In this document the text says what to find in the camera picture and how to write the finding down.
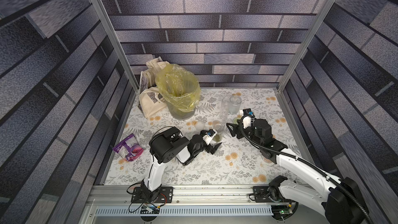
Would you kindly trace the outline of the clear ribbed glass jar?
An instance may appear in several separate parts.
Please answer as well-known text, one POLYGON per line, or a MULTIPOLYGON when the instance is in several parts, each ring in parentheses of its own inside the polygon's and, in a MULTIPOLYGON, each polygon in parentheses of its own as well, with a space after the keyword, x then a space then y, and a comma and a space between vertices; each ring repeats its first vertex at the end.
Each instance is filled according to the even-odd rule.
POLYGON ((237 114, 240 111, 241 97, 239 95, 232 95, 229 101, 229 113, 231 115, 237 114))

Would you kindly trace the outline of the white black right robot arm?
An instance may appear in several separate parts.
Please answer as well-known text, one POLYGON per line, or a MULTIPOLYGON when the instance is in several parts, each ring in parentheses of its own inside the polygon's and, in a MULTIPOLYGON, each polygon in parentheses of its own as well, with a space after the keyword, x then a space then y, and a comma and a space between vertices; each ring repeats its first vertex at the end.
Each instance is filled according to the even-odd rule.
POLYGON ((264 158, 308 184, 302 186, 280 175, 269 182, 267 193, 260 195, 260 199, 300 203, 324 216, 331 224, 373 223, 354 180, 341 179, 301 158, 273 137, 272 128, 265 119, 244 115, 236 124, 227 123, 226 126, 233 137, 246 139, 264 158))

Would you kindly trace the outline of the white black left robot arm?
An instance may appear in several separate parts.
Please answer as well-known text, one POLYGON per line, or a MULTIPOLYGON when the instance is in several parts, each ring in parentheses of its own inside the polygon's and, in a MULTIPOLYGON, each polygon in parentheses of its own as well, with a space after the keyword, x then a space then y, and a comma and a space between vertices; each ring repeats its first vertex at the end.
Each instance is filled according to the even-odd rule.
POLYGON ((161 195, 160 188, 166 164, 174 158, 187 166, 203 151, 214 154, 220 146, 219 143, 211 144, 216 135, 216 130, 202 130, 188 139, 176 127, 155 134, 149 142, 152 162, 141 183, 144 199, 153 203, 161 195))

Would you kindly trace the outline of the light green jar lid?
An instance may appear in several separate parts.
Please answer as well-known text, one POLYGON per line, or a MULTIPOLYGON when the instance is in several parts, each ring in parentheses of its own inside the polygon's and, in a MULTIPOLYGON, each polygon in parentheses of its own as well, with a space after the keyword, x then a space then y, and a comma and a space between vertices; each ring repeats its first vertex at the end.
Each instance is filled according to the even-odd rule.
POLYGON ((233 121, 234 124, 239 124, 241 117, 236 117, 233 121))

